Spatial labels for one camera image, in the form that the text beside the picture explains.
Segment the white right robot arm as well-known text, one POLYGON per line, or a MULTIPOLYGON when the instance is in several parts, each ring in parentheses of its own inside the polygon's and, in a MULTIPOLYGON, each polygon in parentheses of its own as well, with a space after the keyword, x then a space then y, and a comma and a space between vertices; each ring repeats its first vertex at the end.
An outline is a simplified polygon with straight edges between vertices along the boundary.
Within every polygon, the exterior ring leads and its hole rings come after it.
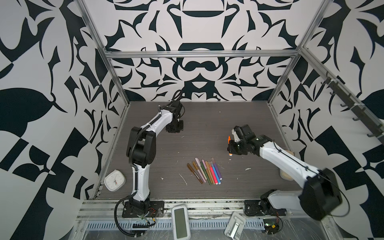
POLYGON ((268 191, 260 197, 259 212, 272 215, 281 209, 302 211, 320 221, 343 203, 345 197, 333 171, 327 168, 320 170, 299 160, 271 138, 257 136, 248 125, 235 126, 232 135, 234 138, 229 141, 227 148, 230 154, 251 153, 267 160, 302 188, 301 191, 268 191))

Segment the orange highlighter pen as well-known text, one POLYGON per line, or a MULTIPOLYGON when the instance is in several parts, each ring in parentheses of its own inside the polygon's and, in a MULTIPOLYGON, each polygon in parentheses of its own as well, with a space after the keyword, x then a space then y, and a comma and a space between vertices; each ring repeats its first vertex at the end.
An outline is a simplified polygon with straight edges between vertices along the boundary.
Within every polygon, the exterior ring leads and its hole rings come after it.
POLYGON ((227 151, 229 153, 229 156, 232 156, 233 154, 231 153, 231 136, 228 136, 228 147, 227 147, 227 151))

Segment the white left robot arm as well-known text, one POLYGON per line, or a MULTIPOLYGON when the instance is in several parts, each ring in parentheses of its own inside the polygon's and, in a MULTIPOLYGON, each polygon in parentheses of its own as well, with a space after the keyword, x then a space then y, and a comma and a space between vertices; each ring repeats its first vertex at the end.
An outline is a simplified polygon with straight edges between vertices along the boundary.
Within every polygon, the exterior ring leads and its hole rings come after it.
POLYGON ((127 157, 133 171, 133 190, 129 204, 136 214, 145 214, 150 207, 149 173, 157 152, 157 136, 162 130, 180 133, 184 129, 180 119, 183 109, 179 100, 173 100, 158 107, 158 113, 148 123, 131 129, 127 157))

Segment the blue highlighter pen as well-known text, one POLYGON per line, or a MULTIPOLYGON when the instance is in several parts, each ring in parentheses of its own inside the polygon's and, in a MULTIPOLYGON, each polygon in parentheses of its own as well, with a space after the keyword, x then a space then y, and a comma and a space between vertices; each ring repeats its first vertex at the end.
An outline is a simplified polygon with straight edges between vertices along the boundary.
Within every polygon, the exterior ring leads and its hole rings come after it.
POLYGON ((221 180, 219 178, 219 175, 217 173, 216 167, 215 167, 213 162, 211 162, 211 166, 212 166, 213 171, 214 171, 214 175, 215 175, 215 178, 216 178, 217 185, 220 185, 221 184, 221 180))

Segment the purple highlighter pen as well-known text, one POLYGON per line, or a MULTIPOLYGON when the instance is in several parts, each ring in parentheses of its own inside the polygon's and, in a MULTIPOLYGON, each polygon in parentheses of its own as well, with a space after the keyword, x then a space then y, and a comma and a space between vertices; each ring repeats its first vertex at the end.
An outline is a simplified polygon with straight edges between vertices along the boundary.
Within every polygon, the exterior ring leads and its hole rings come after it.
POLYGON ((223 178, 222 178, 222 175, 221 175, 220 170, 219 170, 219 168, 218 168, 218 165, 217 165, 217 163, 216 163, 216 161, 215 161, 214 158, 211 158, 211 160, 212 160, 212 162, 213 162, 213 164, 214 164, 214 167, 215 167, 215 169, 216 169, 216 173, 217 173, 217 175, 218 175, 218 178, 219 178, 219 180, 221 181, 223 178))

